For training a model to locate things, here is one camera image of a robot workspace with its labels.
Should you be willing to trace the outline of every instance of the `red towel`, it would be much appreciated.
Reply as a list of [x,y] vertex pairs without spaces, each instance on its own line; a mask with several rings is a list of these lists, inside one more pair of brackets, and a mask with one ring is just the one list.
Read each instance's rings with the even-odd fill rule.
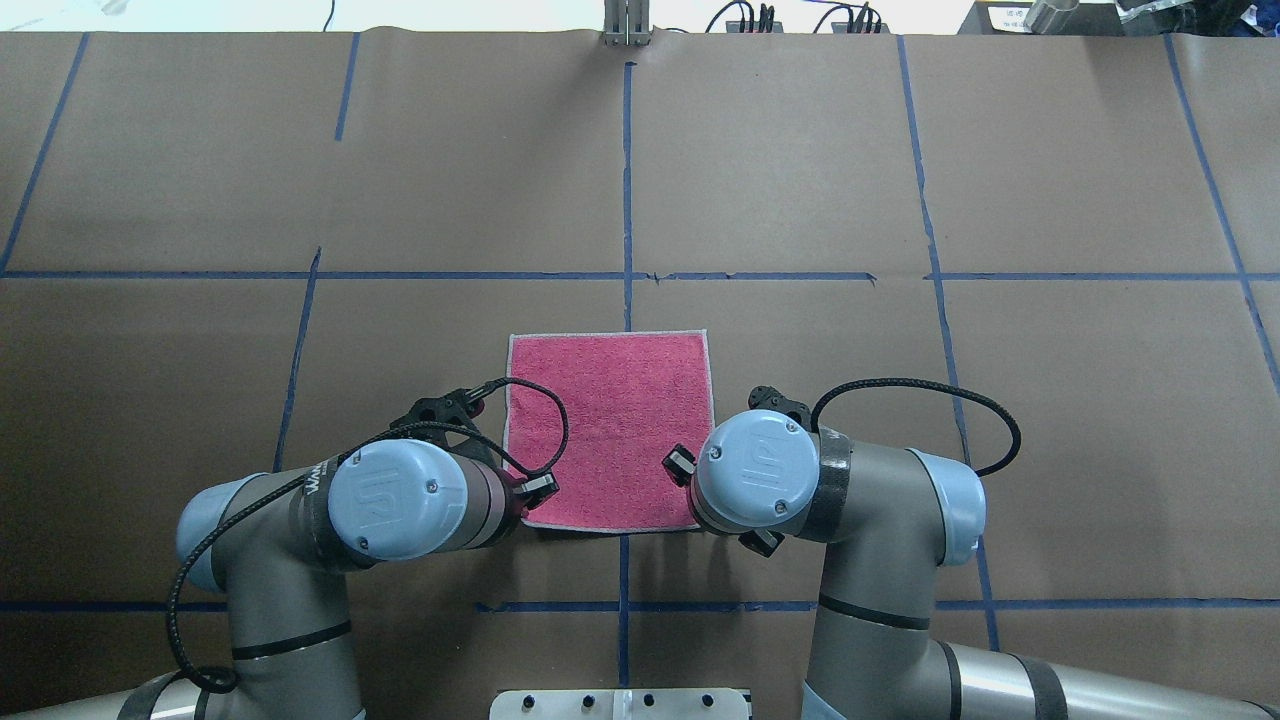
[[[508,374],[564,401],[570,442],[561,491],[525,520],[536,528],[646,533],[696,527],[662,469],[677,442],[696,452],[713,427],[707,332],[512,336]],[[559,445],[554,405],[508,387],[507,450],[529,466]]]

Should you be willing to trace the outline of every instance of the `metal plate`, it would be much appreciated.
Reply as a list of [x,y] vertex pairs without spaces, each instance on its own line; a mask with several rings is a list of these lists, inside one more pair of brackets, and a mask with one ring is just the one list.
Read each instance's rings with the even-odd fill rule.
[[507,691],[489,720],[751,720],[751,692],[731,688]]

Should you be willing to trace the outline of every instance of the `black cable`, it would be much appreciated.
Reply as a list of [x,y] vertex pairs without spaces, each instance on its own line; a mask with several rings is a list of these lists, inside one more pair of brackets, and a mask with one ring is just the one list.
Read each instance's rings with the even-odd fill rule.
[[[536,478],[539,475],[545,475],[556,465],[556,462],[559,461],[559,459],[564,455],[564,450],[568,447],[568,411],[564,409],[564,402],[559,398],[558,395],[556,395],[550,389],[547,389],[545,387],[538,383],[526,380],[524,378],[499,378],[497,380],[489,380],[483,386],[480,386],[479,388],[476,388],[474,395],[471,395],[471,398],[472,401],[481,400],[489,395],[493,395],[499,388],[507,386],[520,386],[538,391],[541,395],[549,397],[556,404],[556,409],[559,411],[559,419],[561,419],[559,446],[556,448],[556,452],[552,455],[552,457],[535,470],[526,469],[518,460],[512,457],[511,454],[508,454],[500,445],[489,439],[488,437],[485,437],[484,433],[479,430],[472,430],[471,428],[465,428],[461,425],[452,425],[449,423],[436,423],[434,420],[410,423],[407,425],[401,425],[398,428],[392,428],[389,430],[378,433],[376,436],[356,445],[355,447],[343,452],[342,455],[338,455],[335,457],[335,462],[340,465],[343,461],[355,455],[356,451],[358,451],[361,447],[365,447],[366,445],[381,439],[390,439],[394,437],[412,436],[413,430],[431,428],[431,429],[440,429],[457,433],[479,441],[489,450],[497,452],[499,457],[506,460],[512,468],[515,468],[518,473],[521,473],[529,479]],[[250,515],[257,512],[259,510],[266,507],[271,502],[275,502],[276,500],[284,497],[285,495],[289,495],[291,492],[301,487],[302,483],[306,482],[310,474],[311,469],[308,468],[307,471],[302,473],[297,478],[293,478],[292,480],[284,483],[283,486],[255,500],[253,502],[244,506],[242,510],[239,510],[230,518],[219,523],[216,528],[214,528],[207,536],[205,536],[205,538],[200,541],[200,543],[197,543],[191,552],[187,553],[187,557],[182,561],[182,566],[178,569],[178,574],[174,575],[173,585],[169,588],[169,598],[165,602],[165,632],[169,637],[169,651],[173,653],[174,661],[178,662],[178,669],[180,670],[182,676],[191,680],[191,683],[197,688],[214,694],[229,693],[233,689],[236,689],[236,685],[239,683],[239,676],[236,674],[234,670],[219,673],[218,675],[206,674],[202,670],[197,669],[195,664],[191,662],[191,659],[187,656],[187,648],[186,646],[183,646],[182,633],[178,629],[178,601],[182,597],[182,588],[187,583],[187,575],[191,574],[191,569],[196,566],[196,562],[200,560],[200,556],[207,552],[209,548],[212,547],[215,542],[218,542],[218,538],[227,534],[228,530],[234,528],[237,524],[239,524]]]
[[716,27],[716,20],[718,20],[719,17],[727,13],[728,9],[732,8],[733,5],[737,5],[739,10],[742,12],[744,15],[746,13],[750,13],[751,15],[750,22],[748,22],[746,17],[742,18],[742,22],[737,26],[739,32],[745,32],[749,24],[753,26],[755,24],[755,8],[753,8],[750,3],[748,3],[746,0],[730,0],[723,8],[719,9],[718,13],[716,13],[716,15],[712,17],[712,22],[707,23],[707,29],[703,32],[710,32],[712,28]]
[[827,393],[823,395],[820,398],[818,398],[818,402],[813,405],[813,411],[809,414],[809,432],[813,433],[818,432],[818,416],[822,415],[822,409],[826,407],[828,402],[831,402],[832,400],[846,392],[852,392],[855,389],[864,389],[869,387],[913,387],[918,389],[942,392],[946,395],[969,400],[972,402],[977,402],[978,405],[982,405],[983,407],[998,415],[1000,419],[1004,420],[1005,425],[1009,428],[1009,452],[1006,452],[1005,456],[997,460],[995,464],[988,465],[982,470],[978,470],[979,478],[989,475],[997,470],[1005,469],[1010,462],[1014,461],[1014,457],[1018,457],[1018,451],[1023,446],[1023,432],[1021,429],[1018,428],[1018,420],[1014,420],[1014,416],[1009,413],[1009,410],[1001,407],[1001,405],[995,400],[987,397],[986,395],[979,395],[977,392],[973,392],[972,389],[965,389],[963,387],[948,386],[946,383],[936,383],[933,380],[920,380],[916,378],[870,378],[865,380],[854,380],[851,383],[836,386],[829,391],[827,391]]
[[849,22],[845,24],[845,27],[846,28],[851,27],[854,24],[854,6],[852,5],[845,5],[844,3],[841,3],[841,4],[831,8],[829,10],[827,10],[822,15],[822,18],[818,19],[818,24],[813,26],[813,33],[812,35],[818,35],[818,32],[822,29],[822,23],[827,22],[827,18],[829,18],[833,13],[836,13],[838,10],[846,10],[849,13]]

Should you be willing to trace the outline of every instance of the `black band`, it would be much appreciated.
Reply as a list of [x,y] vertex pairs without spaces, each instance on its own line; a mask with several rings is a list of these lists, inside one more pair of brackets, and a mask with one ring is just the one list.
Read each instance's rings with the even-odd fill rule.
[[311,469],[302,486],[302,509],[310,525],[311,542],[320,565],[332,573],[351,573],[372,568],[378,561],[347,547],[329,520],[329,488],[342,465],[330,457]]
[[1057,679],[1057,671],[1043,660],[1021,657],[1011,652],[1009,655],[1012,655],[1027,670],[1027,679],[1032,684],[1032,696],[1036,698],[1036,720],[1068,720],[1066,693],[1062,692],[1062,682]]
[[960,720],[961,708],[961,693],[960,693],[960,662],[956,661],[956,651],[951,650],[951,646],[942,641],[937,641],[938,647],[942,648],[942,655],[947,659],[947,674],[951,675],[951,712],[947,715],[947,720]]
[[1271,716],[1271,720],[1280,720],[1280,707],[1271,707],[1270,705],[1262,705],[1261,702],[1253,702],[1252,700],[1247,700],[1244,702],[1257,707],[1262,712],[1266,712]]
[[831,428],[818,428],[818,488],[809,502],[809,515],[796,537],[831,542],[849,497],[849,452],[852,441]]
[[881,612],[879,610],[872,610],[870,607],[863,607],[860,605],[854,605],[851,602],[836,600],[826,594],[818,596],[818,605],[833,612],[840,612],[841,615],[849,615],[850,618],[858,618],[859,620],[867,620],[869,623],[876,623],[878,625],[888,625],[890,628],[899,628],[902,630],[929,629],[928,618],[911,618],[909,615],[893,615],[892,612]]
[[178,673],[169,673],[142,683],[125,698],[115,720],[151,720],[160,694],[177,679]]
[[314,633],[307,633],[305,635],[298,635],[294,638],[275,641],[273,643],[265,644],[252,644],[248,647],[232,648],[232,657],[236,660],[256,660],[259,657],[270,657],[273,655],[280,655],[284,652],[293,652],[294,650],[302,650],[305,647],[311,647],[314,644],[320,644],[334,638],[340,638],[351,632],[351,620],[346,623],[339,623],[332,628],[325,628],[323,630],[316,630]]
[[209,691],[200,691],[200,697],[196,698],[196,715],[193,720],[205,720],[205,712],[209,711]]

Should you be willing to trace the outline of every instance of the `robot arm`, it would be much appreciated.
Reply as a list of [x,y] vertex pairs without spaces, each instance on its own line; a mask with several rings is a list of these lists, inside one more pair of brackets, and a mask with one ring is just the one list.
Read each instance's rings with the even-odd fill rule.
[[[364,720],[346,574],[384,561],[490,546],[558,489],[549,471],[558,454],[544,469],[525,471],[481,441],[471,423],[483,409],[480,398],[503,384],[535,387],[507,378],[424,398],[392,423],[385,439],[311,468],[215,486],[191,500],[178,523],[178,557],[186,559],[187,578],[195,584],[227,594],[236,678],[229,692],[218,692],[230,684],[225,673],[204,669],[197,675],[192,667],[132,693],[13,719]],[[562,411],[567,439],[563,405],[548,395]],[[447,432],[471,439],[449,446]],[[518,480],[503,470],[490,448],[527,478]],[[278,498],[262,503],[269,496]],[[260,507],[225,527],[255,503]],[[202,544],[207,551],[193,552]],[[177,616],[170,614],[169,620],[182,664]]]
[[[768,391],[769,388],[758,388]],[[1268,720],[1280,710],[929,638],[940,565],[986,527],[978,475],[916,450],[805,430],[765,393],[694,456],[663,462],[703,528],[768,556],[785,536],[827,544],[803,720]]]

